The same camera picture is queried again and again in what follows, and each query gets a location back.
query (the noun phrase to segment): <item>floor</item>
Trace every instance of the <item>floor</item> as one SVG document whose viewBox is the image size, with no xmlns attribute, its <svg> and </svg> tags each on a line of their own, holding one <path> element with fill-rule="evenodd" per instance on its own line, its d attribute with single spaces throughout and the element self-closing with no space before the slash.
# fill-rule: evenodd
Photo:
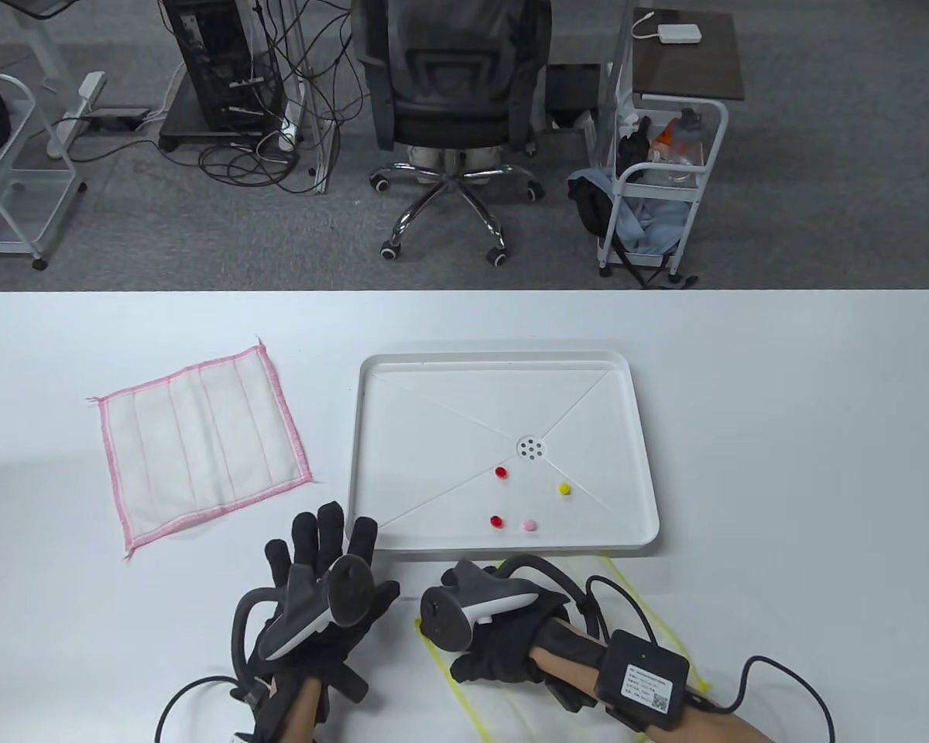
<svg viewBox="0 0 929 743">
<path fill-rule="evenodd" d="M 716 7 L 735 14 L 748 101 L 733 107 L 683 270 L 702 288 L 929 287 L 929 0 Z M 330 17 L 311 13 L 312 29 Z M 607 29 L 617 18 L 610 0 L 554 0 L 556 25 Z M 179 61 L 152 0 L 83 0 L 48 26 L 75 70 L 107 70 L 103 104 L 156 105 Z M 40 83 L 3 8 L 0 64 Z M 0 290 L 632 286 L 620 272 L 598 277 L 564 183 L 584 152 L 564 137 L 529 162 L 544 202 L 525 202 L 521 183 L 485 189 L 514 247 L 502 268 L 483 261 L 489 236 L 454 196 L 410 228 L 399 262 L 381 262 L 377 248 L 419 187 L 369 187 L 366 173 L 388 159 L 369 116 L 345 126 L 325 196 L 227 187 L 150 146 L 83 166 L 90 188 L 50 268 L 0 259 Z M 86 137 L 73 152 L 117 142 Z"/>
</svg>

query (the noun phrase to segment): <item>computer tower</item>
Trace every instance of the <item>computer tower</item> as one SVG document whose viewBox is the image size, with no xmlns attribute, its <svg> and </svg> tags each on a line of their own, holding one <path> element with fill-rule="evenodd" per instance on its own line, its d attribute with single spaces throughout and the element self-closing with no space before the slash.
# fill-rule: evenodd
<svg viewBox="0 0 929 743">
<path fill-rule="evenodd" d="M 269 56 L 252 57 L 235 0 L 163 0 L 207 127 L 253 135 L 281 109 Z"/>
</svg>

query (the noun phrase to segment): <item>chair base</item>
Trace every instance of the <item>chair base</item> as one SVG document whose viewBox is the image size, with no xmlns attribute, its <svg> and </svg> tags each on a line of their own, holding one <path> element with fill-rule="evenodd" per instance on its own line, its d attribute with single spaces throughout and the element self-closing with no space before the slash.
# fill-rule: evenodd
<svg viewBox="0 0 929 743">
<path fill-rule="evenodd" d="M 482 219 L 482 223 L 492 233 L 494 245 L 492 250 L 485 254 L 486 261 L 492 263 L 492 265 L 502 265 L 509 252 L 502 232 L 502 225 L 499 223 L 499 219 L 496 219 L 495 215 L 485 206 L 485 203 L 482 203 L 482 199 L 478 198 L 478 195 L 469 184 L 500 176 L 525 176 L 527 177 L 527 198 L 529 201 L 540 201 L 543 198 L 543 187 L 531 171 L 525 169 L 525 167 L 508 166 L 508 164 L 500 164 L 500 166 L 489 167 L 488 169 L 465 170 L 463 173 L 442 173 L 440 170 L 418 167 L 411 163 L 388 163 L 386 166 L 381 166 L 379 169 L 372 171 L 372 175 L 369 176 L 369 183 L 372 188 L 375 188 L 380 193 L 387 191 L 389 187 L 388 176 L 422 177 L 428 181 L 433 181 L 433 184 L 427 188 L 425 194 L 412 202 L 396 220 L 395 225 L 393 225 L 393 234 L 386 243 L 382 244 L 379 250 L 379 254 L 386 261 L 395 261 L 395 259 L 399 258 L 402 238 L 406 229 L 430 202 L 443 194 L 444 191 L 457 191 L 461 198 L 464 198 L 468 205 L 475 210 L 478 218 Z"/>
</svg>

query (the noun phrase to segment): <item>shoe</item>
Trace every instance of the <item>shoe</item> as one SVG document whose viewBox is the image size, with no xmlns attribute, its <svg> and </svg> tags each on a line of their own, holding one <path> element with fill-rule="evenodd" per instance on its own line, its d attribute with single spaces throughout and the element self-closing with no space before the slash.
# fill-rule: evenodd
<svg viewBox="0 0 929 743">
<path fill-rule="evenodd" d="M 469 170 L 485 170 L 489 167 L 499 167 L 502 164 L 501 146 L 482 146 L 478 149 L 466 149 L 464 151 L 464 172 Z M 471 185 L 485 185 L 488 178 L 478 178 L 478 180 L 469 180 Z"/>
<path fill-rule="evenodd" d="M 407 146 L 406 156 L 411 166 L 426 167 L 430 170 L 440 171 L 442 166 L 442 151 L 432 146 Z M 418 176 L 416 183 L 436 183 L 436 178 Z"/>
</svg>

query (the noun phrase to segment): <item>chrome chair leg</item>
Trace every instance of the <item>chrome chair leg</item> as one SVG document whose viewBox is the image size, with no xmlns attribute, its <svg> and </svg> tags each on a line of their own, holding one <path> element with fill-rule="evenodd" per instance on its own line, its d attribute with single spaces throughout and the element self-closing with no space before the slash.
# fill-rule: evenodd
<svg viewBox="0 0 929 743">
<path fill-rule="evenodd" d="M 427 189 L 427 192 L 423 194 L 416 201 L 412 202 L 410 207 L 401 213 L 399 219 L 396 220 L 395 225 L 393 226 L 393 236 L 389 239 L 389 244 L 391 247 L 398 248 L 402 243 L 403 233 L 406 232 L 406 228 L 409 227 L 412 220 L 416 219 L 420 212 L 422 212 L 431 201 L 433 201 L 437 196 L 440 196 L 450 183 L 446 180 L 441 180 L 439 183 L 434 183 L 432 187 Z"/>
<path fill-rule="evenodd" d="M 495 250 L 506 252 L 506 240 L 503 237 L 502 225 L 500 225 L 499 220 L 495 218 L 492 212 L 488 211 L 488 208 L 482 203 L 482 199 L 479 199 L 478 195 L 476 195 L 462 180 L 458 181 L 458 191 L 461 192 L 464 200 L 471 205 L 471 208 L 475 209 L 475 213 L 478 214 L 479 219 L 485 222 L 485 226 L 488 228 L 489 232 L 492 233 L 492 237 L 499 243 L 499 247 Z"/>
<path fill-rule="evenodd" d="M 503 163 L 501 166 L 486 167 L 482 170 L 469 170 L 467 173 L 461 173 L 460 180 L 479 180 L 479 178 L 490 178 L 494 176 L 527 176 L 528 180 L 536 180 L 531 171 L 521 166 L 510 166 Z"/>
<path fill-rule="evenodd" d="M 387 163 L 372 171 L 369 176 L 370 181 L 375 181 L 381 176 L 389 176 L 391 173 L 406 174 L 406 176 L 425 176 L 440 180 L 442 173 L 437 170 L 430 170 L 429 167 L 413 166 L 410 163 Z"/>
</svg>

